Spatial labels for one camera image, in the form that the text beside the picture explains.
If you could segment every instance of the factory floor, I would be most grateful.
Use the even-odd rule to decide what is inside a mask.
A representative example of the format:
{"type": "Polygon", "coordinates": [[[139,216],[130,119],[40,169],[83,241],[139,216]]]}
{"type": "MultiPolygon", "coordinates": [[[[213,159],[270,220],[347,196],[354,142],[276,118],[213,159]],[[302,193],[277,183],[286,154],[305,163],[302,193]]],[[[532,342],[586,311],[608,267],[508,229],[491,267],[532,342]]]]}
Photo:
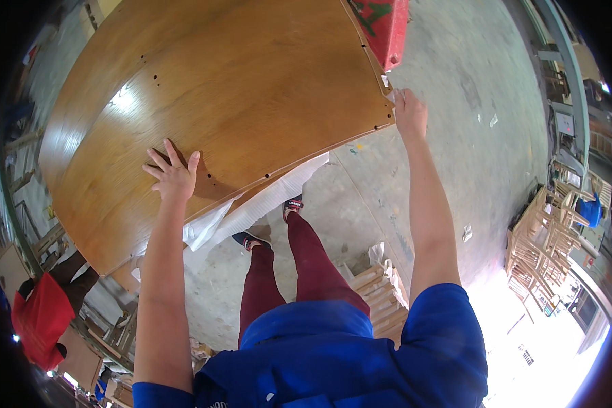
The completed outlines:
{"type": "MultiPolygon", "coordinates": [[[[530,190],[546,182],[546,98],[539,67],[530,56],[530,38],[515,23],[525,15],[513,18],[512,6],[509,11],[501,0],[412,0],[409,7],[404,59],[388,77],[396,87],[413,89],[429,107],[427,141],[454,217],[459,271],[489,349],[523,313],[505,285],[503,262],[511,218],[530,190]],[[468,225],[473,235],[463,242],[468,225]]],[[[51,36],[28,84],[41,125],[87,41],[76,11],[51,36]]],[[[27,157],[19,164],[25,170],[34,166],[35,154],[27,157]]],[[[410,173],[397,129],[348,143],[329,158],[304,186],[303,217],[332,262],[353,273],[370,266],[368,247],[385,242],[386,257],[409,287],[417,255],[408,216],[410,173]]],[[[17,194],[28,201],[45,234],[56,220],[44,218],[51,198],[40,175],[17,194]]],[[[294,300],[297,275],[280,209],[262,217],[255,231],[271,239],[278,288],[286,301],[294,300]]],[[[201,266],[187,261],[191,336],[216,350],[236,348],[249,263],[249,254],[231,239],[201,266]]],[[[116,319],[135,298],[102,281],[87,301],[116,319]]]]}

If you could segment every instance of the wooden tabletop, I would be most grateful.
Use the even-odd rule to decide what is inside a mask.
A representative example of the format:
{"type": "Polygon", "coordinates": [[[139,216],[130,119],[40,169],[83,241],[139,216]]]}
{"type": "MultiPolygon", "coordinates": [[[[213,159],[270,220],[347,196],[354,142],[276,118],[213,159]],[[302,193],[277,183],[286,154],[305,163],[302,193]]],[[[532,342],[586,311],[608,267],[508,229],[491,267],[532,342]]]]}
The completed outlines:
{"type": "Polygon", "coordinates": [[[202,153],[186,222],[394,123],[345,0],[124,0],[58,96],[40,166],[100,275],[144,252],[160,198],[141,165],[169,138],[202,153]]]}

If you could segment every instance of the red container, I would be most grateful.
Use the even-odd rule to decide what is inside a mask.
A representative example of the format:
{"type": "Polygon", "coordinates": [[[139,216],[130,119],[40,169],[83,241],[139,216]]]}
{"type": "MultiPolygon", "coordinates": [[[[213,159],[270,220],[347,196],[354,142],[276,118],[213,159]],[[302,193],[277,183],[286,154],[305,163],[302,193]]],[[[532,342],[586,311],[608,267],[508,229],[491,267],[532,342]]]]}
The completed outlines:
{"type": "Polygon", "coordinates": [[[408,22],[408,0],[348,0],[369,47],[384,70],[401,63],[408,22]]]}

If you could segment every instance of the black sneaker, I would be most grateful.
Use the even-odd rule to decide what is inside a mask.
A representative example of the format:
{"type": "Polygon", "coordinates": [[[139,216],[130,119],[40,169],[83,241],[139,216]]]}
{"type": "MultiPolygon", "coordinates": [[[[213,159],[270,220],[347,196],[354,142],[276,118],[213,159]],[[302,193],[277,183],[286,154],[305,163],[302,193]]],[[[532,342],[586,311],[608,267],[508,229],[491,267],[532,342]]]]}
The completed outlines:
{"type": "Polygon", "coordinates": [[[288,223],[288,214],[290,214],[292,211],[299,214],[300,210],[304,208],[304,203],[302,203],[302,196],[303,194],[300,194],[294,197],[293,199],[283,202],[283,221],[286,224],[288,223]]]}
{"type": "Polygon", "coordinates": [[[245,249],[248,251],[252,250],[251,244],[253,242],[259,242],[263,247],[272,249],[272,245],[270,245],[269,242],[262,240],[257,236],[253,236],[252,234],[246,231],[243,231],[242,233],[236,233],[234,235],[231,235],[231,238],[233,238],[234,241],[236,241],[237,243],[245,247],[245,249]]]}

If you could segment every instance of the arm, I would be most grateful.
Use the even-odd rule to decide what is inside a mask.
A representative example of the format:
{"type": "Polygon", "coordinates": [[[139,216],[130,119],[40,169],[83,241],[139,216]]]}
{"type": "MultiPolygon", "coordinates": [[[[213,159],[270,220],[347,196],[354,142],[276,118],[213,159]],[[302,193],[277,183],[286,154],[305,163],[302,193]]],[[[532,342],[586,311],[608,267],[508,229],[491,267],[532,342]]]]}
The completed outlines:
{"type": "Polygon", "coordinates": [[[409,89],[397,92],[395,119],[410,165],[410,233],[415,263],[410,304],[438,283],[460,285],[451,209],[426,144],[428,110],[409,89]]]}
{"type": "Polygon", "coordinates": [[[200,154],[196,151],[190,156],[186,169],[170,141],[164,140],[164,145],[171,165],[148,149],[160,169],[143,166],[159,180],[152,190],[161,193],[161,208],[141,268],[134,378],[192,394],[181,233],[200,154]]]}
{"type": "Polygon", "coordinates": [[[23,297],[23,299],[27,299],[30,292],[36,286],[36,282],[32,278],[29,278],[27,281],[23,282],[23,284],[18,289],[18,293],[23,297]]]}

